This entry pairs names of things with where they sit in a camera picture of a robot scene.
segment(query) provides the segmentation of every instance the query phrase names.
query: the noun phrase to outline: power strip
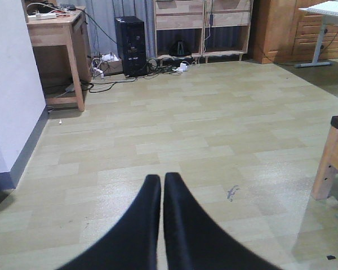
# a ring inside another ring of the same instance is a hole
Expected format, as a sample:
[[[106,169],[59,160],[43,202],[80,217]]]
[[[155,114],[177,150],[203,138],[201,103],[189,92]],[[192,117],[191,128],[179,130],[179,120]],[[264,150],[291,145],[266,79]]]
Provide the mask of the power strip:
[[[29,21],[37,21],[37,20],[46,20],[46,19],[55,19],[56,13],[37,13],[35,15],[29,15]]]

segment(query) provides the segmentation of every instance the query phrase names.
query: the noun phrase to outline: baseboard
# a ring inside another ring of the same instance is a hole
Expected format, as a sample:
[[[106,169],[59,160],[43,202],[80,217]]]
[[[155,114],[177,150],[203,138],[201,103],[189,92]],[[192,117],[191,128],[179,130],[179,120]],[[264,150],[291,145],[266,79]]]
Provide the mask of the baseboard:
[[[16,188],[48,119],[45,107],[10,172],[0,173],[0,191]]]

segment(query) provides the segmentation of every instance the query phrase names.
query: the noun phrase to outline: white plug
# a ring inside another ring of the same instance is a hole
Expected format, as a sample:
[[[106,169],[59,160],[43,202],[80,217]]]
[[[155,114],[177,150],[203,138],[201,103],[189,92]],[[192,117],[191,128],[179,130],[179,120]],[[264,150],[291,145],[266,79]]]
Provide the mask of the white plug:
[[[95,76],[98,76],[100,74],[100,77],[103,79],[104,78],[104,72],[101,69],[94,68],[94,74],[97,74]]]
[[[187,71],[188,66],[186,65],[186,63],[180,63],[179,69],[181,69],[181,71]]]

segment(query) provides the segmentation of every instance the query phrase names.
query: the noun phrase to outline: white wall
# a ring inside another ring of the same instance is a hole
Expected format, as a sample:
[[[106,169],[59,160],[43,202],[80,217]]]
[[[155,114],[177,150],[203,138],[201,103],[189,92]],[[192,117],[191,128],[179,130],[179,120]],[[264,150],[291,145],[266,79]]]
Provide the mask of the white wall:
[[[20,0],[0,0],[0,173],[9,172],[45,100]]]

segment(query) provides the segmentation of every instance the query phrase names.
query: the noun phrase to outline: wooden shelf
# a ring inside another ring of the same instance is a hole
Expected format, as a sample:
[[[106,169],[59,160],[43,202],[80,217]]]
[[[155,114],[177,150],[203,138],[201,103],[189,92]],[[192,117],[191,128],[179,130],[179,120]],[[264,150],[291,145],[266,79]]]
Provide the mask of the wooden shelf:
[[[170,57],[170,46],[183,40],[195,58],[240,55],[241,59],[248,49],[252,3],[253,0],[153,1],[156,57]],[[206,39],[209,27],[212,33],[220,35]],[[233,29],[238,31],[237,35],[231,35]]]

